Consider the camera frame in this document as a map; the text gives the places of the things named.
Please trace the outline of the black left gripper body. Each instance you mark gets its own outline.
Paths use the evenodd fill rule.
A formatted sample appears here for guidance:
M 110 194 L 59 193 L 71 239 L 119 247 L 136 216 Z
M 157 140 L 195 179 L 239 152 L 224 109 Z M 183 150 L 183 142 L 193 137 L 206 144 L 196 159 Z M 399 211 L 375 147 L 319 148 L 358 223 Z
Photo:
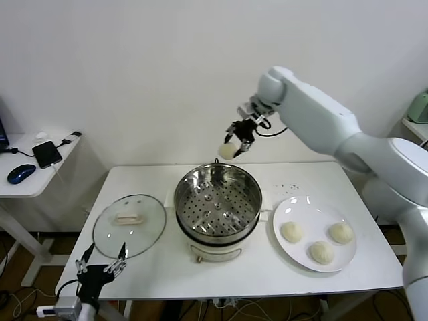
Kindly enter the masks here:
M 78 297 L 81 301 L 97 301 L 104 285 L 114 280 L 114 273 L 108 265 L 89 265 L 86 272 L 78 274 L 81 288 Z

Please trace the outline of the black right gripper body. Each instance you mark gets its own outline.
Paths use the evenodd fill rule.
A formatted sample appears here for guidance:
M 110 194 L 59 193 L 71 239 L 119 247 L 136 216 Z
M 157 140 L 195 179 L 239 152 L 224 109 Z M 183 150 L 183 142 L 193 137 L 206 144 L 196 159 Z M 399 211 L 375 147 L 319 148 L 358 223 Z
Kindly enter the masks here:
M 252 119 L 238 120 L 232 123 L 233 133 L 241 143 L 253 143 L 255 141 L 253 133 L 257 129 L 257 124 Z

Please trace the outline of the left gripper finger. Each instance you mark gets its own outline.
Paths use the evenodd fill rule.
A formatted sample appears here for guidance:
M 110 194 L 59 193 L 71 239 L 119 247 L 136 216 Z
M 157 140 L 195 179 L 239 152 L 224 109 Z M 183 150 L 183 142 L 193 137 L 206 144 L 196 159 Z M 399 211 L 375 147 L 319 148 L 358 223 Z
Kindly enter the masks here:
M 120 274 L 127 265 L 127 259 L 128 259 L 128 250 L 126 247 L 126 243 L 124 242 L 119 251 L 118 258 L 113 263 L 105 267 L 103 269 L 103 272 L 108 274 L 113 274 L 113 275 Z
M 89 259 L 90 259 L 91 255 L 92 255 L 92 252 L 93 252 L 93 250 L 94 250 L 94 246 L 95 246 L 95 244 L 94 244 L 94 243 L 92 243 L 92 244 L 89 246 L 89 248 L 88 248 L 88 249 L 86 249 L 86 250 L 83 252 L 83 254 L 82 254 L 81 258 L 80 258 L 80 259 L 77 259 L 77 260 L 75 261 L 75 265 L 76 265 L 76 269 L 77 269 L 77 273 L 78 273 L 78 274 L 82 274 L 82 273 L 86 273 L 86 272 L 87 272 L 86 264 L 88 263 L 88 261 L 89 261 Z

